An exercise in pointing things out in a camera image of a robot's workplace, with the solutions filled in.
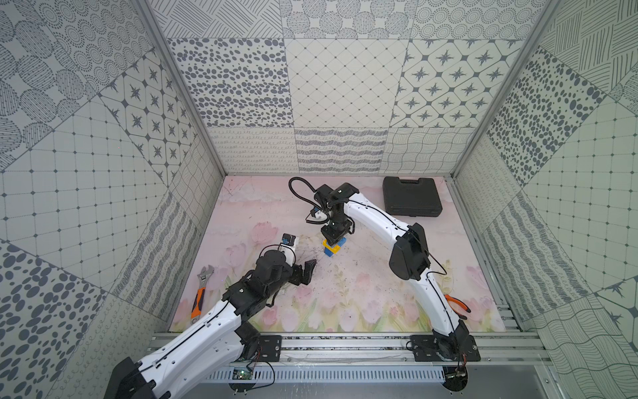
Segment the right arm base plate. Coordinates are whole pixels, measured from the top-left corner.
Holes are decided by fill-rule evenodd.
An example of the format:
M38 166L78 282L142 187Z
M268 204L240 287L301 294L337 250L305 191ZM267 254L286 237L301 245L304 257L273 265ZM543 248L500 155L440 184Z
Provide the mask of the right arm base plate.
M479 362L481 355L475 337L469 335L458 340L454 335L440 337L434 334L411 335L406 348L416 362Z

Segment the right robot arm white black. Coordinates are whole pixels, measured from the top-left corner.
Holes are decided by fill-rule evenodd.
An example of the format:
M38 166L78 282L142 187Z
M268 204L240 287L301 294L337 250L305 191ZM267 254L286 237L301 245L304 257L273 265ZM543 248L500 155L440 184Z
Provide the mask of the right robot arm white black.
M349 183L336 189L320 186L313 197L316 204L310 213L311 220L325 217L321 221L325 253L338 252L345 237L354 234L357 224L377 234L390 248L390 270L415 290L417 302L430 319L437 355L444 360L465 362L464 345L470 344L470 333L450 307L430 269L430 251L423 227L387 214Z

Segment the light blue long lego brick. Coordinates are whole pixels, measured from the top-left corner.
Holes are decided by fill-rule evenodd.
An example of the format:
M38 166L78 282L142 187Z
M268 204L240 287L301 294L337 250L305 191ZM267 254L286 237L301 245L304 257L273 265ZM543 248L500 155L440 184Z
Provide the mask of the light blue long lego brick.
M336 244L334 244L334 246L332 246L332 250L334 252L339 251L339 249L345 244L345 242L347 242L347 238L346 237L341 238Z

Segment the yellow long lego brick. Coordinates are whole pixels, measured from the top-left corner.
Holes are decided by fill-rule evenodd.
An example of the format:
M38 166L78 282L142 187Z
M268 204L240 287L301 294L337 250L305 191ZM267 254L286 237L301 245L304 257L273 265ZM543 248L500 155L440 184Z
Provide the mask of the yellow long lego brick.
M328 242L327 242L325 239L324 239L324 241L322 242L322 245L323 245L324 249L329 249L330 251L332 251L332 253L333 253L333 254L336 254L336 253L338 253L338 252L340 251L340 249L339 249L339 251L334 252L334 251L332 250L332 246L334 246L334 244L328 244Z

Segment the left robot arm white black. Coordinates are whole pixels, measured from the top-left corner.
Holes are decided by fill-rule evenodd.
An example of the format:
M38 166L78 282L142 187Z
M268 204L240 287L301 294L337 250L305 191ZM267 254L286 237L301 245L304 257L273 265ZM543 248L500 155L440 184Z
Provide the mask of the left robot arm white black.
M106 398L182 398L206 377L238 359L251 361L259 331L249 322L271 307L286 284L308 285L317 262L297 264L294 250L270 245L254 269L232 284L222 299L182 334L138 362L119 362Z

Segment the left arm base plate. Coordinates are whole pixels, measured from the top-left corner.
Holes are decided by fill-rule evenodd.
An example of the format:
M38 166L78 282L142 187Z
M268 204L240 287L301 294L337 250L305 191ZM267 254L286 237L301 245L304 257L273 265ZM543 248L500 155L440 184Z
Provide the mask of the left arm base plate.
M254 362L278 362L282 351L281 335L260 335L244 345L242 358Z

